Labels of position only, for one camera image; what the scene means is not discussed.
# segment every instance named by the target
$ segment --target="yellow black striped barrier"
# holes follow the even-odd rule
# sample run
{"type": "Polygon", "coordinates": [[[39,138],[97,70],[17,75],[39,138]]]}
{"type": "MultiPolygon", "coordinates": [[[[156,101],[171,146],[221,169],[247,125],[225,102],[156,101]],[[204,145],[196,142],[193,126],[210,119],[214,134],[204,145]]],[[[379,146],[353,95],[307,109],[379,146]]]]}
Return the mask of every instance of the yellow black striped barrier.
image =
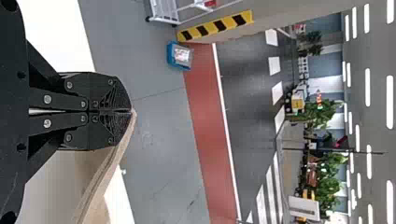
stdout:
{"type": "Polygon", "coordinates": [[[201,38],[203,36],[214,35],[226,30],[232,30],[238,26],[248,25],[253,22],[253,12],[251,10],[243,11],[232,16],[224,17],[219,20],[210,21],[183,31],[179,31],[177,33],[177,40],[179,42],[186,42],[201,38]]]}

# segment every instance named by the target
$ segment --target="gray floor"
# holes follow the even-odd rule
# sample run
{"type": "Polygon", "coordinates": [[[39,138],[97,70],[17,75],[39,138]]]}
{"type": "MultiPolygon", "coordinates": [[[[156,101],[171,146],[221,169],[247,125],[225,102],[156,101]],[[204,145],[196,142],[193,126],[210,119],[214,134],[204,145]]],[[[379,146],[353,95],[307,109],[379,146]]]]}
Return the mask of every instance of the gray floor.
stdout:
{"type": "Polygon", "coordinates": [[[267,191],[266,173],[276,152],[274,117],[283,105],[283,99],[273,105],[272,88],[280,81],[285,90],[292,85],[296,62],[294,41],[280,32],[277,40],[278,47],[270,46],[265,33],[258,33],[217,44],[242,219],[253,211],[256,222],[257,192],[261,185],[267,191]],[[281,71],[270,76],[268,57],[274,56],[281,71]]]}
{"type": "Polygon", "coordinates": [[[96,71],[118,76],[138,113],[121,168],[137,224],[209,223],[182,73],[165,61],[175,30],[142,1],[79,0],[96,71]]]}
{"type": "Polygon", "coordinates": [[[352,38],[344,44],[344,60],[351,63],[351,88],[346,85],[346,101],[348,110],[353,114],[353,134],[349,135],[349,143],[356,146],[355,125],[361,129],[361,151],[366,151],[366,146],[371,145],[373,152],[385,151],[386,155],[373,156],[373,178],[367,178],[366,155],[355,154],[355,173],[351,174],[351,188],[357,189],[357,173],[361,173],[362,198],[357,200],[357,207],[352,211],[350,223],[358,223],[362,217],[367,223],[367,205],[374,208],[374,223],[387,222],[387,194],[386,183],[388,180],[395,185],[394,170],[396,151],[394,150],[395,129],[386,127],[386,77],[395,75],[394,62],[394,37],[396,36],[396,23],[387,24],[387,2],[370,1],[370,33],[363,32],[363,7],[358,7],[358,37],[352,38]],[[365,68],[371,69],[371,105],[364,103],[365,95],[365,68]]]}

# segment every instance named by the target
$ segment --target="blue wall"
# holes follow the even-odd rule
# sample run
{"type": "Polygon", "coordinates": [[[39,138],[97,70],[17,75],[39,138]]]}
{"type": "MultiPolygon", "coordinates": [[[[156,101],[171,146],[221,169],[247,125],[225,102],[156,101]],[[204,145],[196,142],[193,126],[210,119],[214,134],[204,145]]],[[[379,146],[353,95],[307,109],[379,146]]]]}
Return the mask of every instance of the blue wall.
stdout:
{"type": "Polygon", "coordinates": [[[306,21],[306,31],[321,31],[323,35],[340,32],[342,28],[341,13],[306,21]]]}
{"type": "Polygon", "coordinates": [[[330,77],[343,74],[343,52],[309,56],[309,77],[330,77]]]}

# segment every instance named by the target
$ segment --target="white wall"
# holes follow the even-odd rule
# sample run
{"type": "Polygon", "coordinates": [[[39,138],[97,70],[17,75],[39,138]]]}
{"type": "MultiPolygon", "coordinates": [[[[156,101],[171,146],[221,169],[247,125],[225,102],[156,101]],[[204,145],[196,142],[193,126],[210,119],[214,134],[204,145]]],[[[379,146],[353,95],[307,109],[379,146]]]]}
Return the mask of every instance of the white wall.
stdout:
{"type": "Polygon", "coordinates": [[[344,129],[344,113],[335,113],[332,119],[327,122],[327,129],[344,129]]]}
{"type": "MultiPolygon", "coordinates": [[[[95,71],[78,0],[18,2],[27,39],[56,71],[95,71]]],[[[17,223],[70,223],[83,190],[90,181],[84,179],[85,171],[81,171],[76,156],[91,158],[92,153],[80,153],[56,152],[33,176],[26,185],[17,223]]],[[[134,223],[120,169],[110,186],[106,202],[112,223],[122,223],[115,215],[134,223]]]]}
{"type": "Polygon", "coordinates": [[[94,71],[78,0],[20,0],[26,38],[57,72],[94,71]]]}
{"type": "Polygon", "coordinates": [[[323,51],[320,54],[335,53],[343,50],[343,44],[333,44],[323,47],[323,51]]]}
{"type": "Polygon", "coordinates": [[[343,76],[332,76],[332,77],[316,77],[309,78],[309,91],[314,94],[318,90],[320,92],[342,92],[344,91],[343,76]]]}

